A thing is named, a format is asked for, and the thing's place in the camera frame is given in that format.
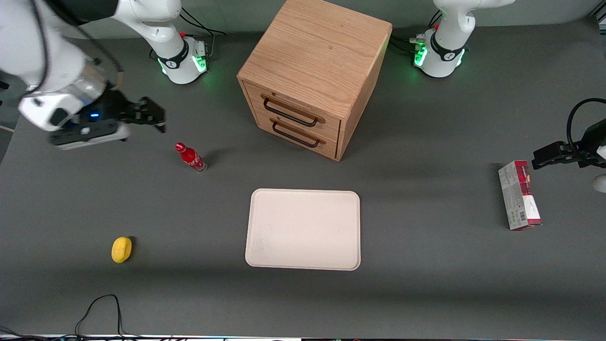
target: drawer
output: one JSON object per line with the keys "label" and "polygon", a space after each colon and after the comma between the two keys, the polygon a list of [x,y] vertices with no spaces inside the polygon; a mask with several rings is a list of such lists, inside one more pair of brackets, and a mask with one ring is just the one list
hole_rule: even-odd
{"label": "drawer", "polygon": [[279,99],[271,91],[249,82],[245,82],[245,87],[255,115],[269,116],[300,131],[310,132],[333,141],[339,140],[341,124],[339,119],[302,110],[295,104],[289,103],[289,100]]}
{"label": "drawer", "polygon": [[266,132],[279,136],[287,141],[305,147],[325,157],[335,159],[337,142],[323,137],[314,136],[299,127],[277,120],[270,115],[257,115],[259,127]]}

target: yellow sponge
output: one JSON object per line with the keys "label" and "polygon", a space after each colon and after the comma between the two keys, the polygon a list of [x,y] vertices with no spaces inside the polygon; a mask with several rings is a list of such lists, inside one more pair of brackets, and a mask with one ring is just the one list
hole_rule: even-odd
{"label": "yellow sponge", "polygon": [[112,259],[120,264],[130,257],[133,250],[133,242],[128,237],[119,237],[112,246]]}

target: red bottle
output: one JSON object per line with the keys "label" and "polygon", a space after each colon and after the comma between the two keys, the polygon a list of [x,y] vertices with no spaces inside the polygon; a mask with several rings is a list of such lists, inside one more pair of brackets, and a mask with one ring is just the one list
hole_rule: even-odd
{"label": "red bottle", "polygon": [[187,163],[191,168],[193,168],[194,171],[197,173],[206,171],[206,163],[195,150],[186,147],[181,142],[175,144],[175,149],[179,152],[179,154],[181,154],[181,159],[183,162]]}

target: red and white box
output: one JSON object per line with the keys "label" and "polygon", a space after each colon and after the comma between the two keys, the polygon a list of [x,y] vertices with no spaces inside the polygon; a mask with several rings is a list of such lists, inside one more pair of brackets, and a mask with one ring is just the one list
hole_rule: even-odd
{"label": "red and white box", "polygon": [[521,231],[540,225],[541,216],[530,190],[528,162],[512,161],[499,169],[499,179],[501,179],[509,229]]}

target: gray tabletop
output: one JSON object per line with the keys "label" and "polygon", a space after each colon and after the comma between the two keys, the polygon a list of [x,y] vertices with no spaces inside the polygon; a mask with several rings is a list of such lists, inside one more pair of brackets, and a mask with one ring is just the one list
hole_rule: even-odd
{"label": "gray tabletop", "polygon": [[[68,333],[114,293],[139,334],[605,339],[599,169],[532,172],[544,225],[524,232],[507,229],[496,173],[564,139],[570,109],[604,96],[598,37],[591,21],[479,28],[446,79],[389,49],[340,163],[255,126],[235,75],[259,35],[221,37],[210,72],[185,86],[142,39],[105,41],[127,70],[124,93],[165,107],[167,133],[133,126],[127,143],[61,151],[19,120],[0,166],[0,323]],[[576,136],[604,109],[579,112]],[[181,163],[177,141],[207,157],[206,173]],[[360,267],[247,265],[261,187],[357,192]],[[116,265],[121,235],[137,248]],[[99,302],[82,331],[114,333],[115,321],[113,302]]]}

